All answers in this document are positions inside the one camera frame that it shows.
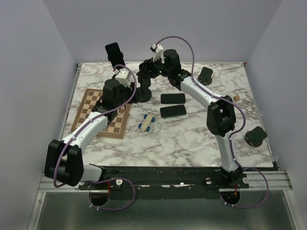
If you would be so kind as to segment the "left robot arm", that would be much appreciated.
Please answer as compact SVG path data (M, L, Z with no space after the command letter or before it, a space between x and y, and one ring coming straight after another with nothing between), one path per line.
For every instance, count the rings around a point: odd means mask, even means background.
M95 189L106 185L103 168L83 163L82 151L105 129L126 104L136 104L139 93L135 82L127 86L116 79L105 82L102 99L97 102L85 121L69 136L52 140L47 148L44 175L56 188L90 182Z

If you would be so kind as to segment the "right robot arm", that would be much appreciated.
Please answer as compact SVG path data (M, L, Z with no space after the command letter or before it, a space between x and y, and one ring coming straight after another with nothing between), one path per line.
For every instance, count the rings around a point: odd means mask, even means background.
M221 155L221 183L230 188L238 182L242 169L236 160L236 149L232 138L236 115L229 96L220 96L202 86L193 77L192 71L182 69L179 55L174 49L159 49L154 46L153 57L139 65L137 76L150 80L166 77L178 90L190 95L207 110L206 125L215 135Z

